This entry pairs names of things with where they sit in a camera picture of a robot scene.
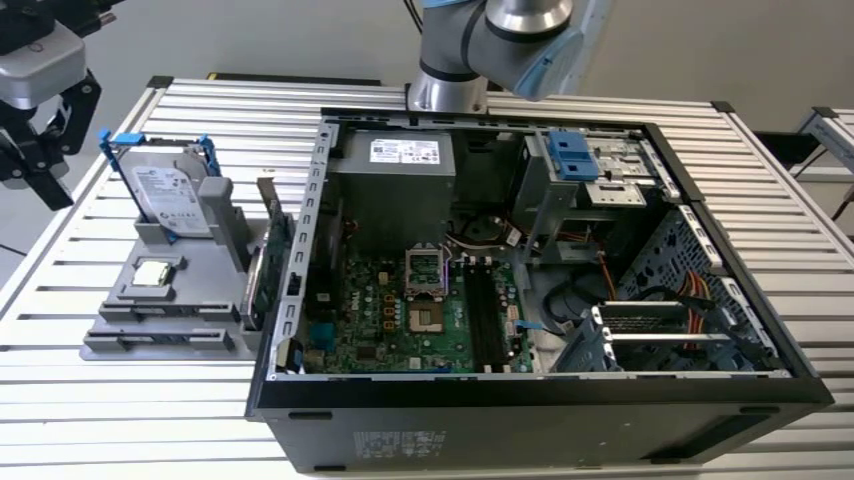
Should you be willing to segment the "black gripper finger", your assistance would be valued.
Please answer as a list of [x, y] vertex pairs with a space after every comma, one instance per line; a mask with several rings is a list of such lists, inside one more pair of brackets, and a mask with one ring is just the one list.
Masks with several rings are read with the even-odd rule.
[[102, 86], [87, 71], [84, 79], [60, 93], [56, 114], [46, 130], [35, 136], [28, 180], [52, 211], [70, 207], [74, 200], [51, 169], [64, 164], [67, 156], [80, 152], [100, 96]]
[[35, 109], [20, 110], [2, 103], [2, 183], [10, 189], [31, 188], [31, 154], [39, 153], [31, 123]]

